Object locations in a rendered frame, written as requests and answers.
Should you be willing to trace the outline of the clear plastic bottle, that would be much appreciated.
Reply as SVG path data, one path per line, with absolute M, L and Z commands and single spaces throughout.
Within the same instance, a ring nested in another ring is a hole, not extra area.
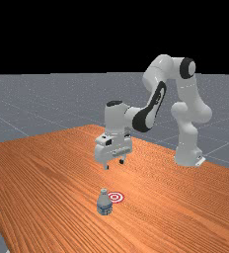
M 108 190 L 106 188 L 102 188 L 97 199 L 97 212 L 100 215 L 109 215 L 112 213 L 112 211 L 113 202 L 108 195 Z

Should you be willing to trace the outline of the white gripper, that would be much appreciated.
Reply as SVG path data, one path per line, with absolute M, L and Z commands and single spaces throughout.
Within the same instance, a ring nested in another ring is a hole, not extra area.
M 132 139 L 128 131 L 111 135 L 103 133 L 95 142 L 95 160 L 104 164 L 105 170 L 110 169 L 110 160 L 119 157 L 119 164 L 124 164 L 125 156 L 132 152 Z

